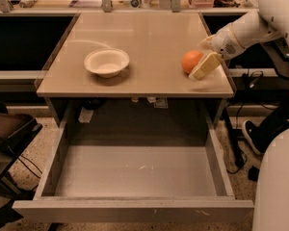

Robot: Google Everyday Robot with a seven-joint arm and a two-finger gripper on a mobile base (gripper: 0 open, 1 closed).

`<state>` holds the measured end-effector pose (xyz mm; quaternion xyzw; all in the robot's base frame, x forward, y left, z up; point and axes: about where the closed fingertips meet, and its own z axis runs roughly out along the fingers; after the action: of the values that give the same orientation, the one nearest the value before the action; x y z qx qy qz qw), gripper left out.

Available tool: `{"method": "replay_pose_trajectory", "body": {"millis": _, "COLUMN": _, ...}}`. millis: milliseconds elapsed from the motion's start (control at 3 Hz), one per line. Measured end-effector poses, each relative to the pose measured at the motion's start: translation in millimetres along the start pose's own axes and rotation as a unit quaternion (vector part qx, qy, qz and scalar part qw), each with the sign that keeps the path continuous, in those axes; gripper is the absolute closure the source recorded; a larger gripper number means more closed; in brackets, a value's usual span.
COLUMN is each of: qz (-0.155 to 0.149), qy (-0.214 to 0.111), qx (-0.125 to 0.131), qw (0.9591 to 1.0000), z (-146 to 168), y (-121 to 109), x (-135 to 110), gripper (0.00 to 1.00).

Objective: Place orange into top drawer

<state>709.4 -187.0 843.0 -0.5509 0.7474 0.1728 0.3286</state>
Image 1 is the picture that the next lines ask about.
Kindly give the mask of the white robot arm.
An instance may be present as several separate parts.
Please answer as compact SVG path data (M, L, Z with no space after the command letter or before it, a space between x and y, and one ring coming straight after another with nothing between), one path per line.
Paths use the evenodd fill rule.
M258 8L228 23L204 39L204 56L190 74L195 81L223 60L272 39L289 47L289 0L258 0ZM258 126L243 123L243 134L253 151L263 156L256 186L252 231L289 231L289 98Z

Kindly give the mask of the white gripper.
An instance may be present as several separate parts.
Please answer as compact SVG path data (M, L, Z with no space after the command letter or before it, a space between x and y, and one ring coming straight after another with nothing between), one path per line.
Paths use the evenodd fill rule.
M225 60L230 60L236 57L239 53L239 46L231 24L222 27L213 36L203 39L199 43L199 46L202 49L212 48L215 52L206 54L200 59L199 63L189 74L189 79L191 81L201 80L216 69L222 63L223 58Z

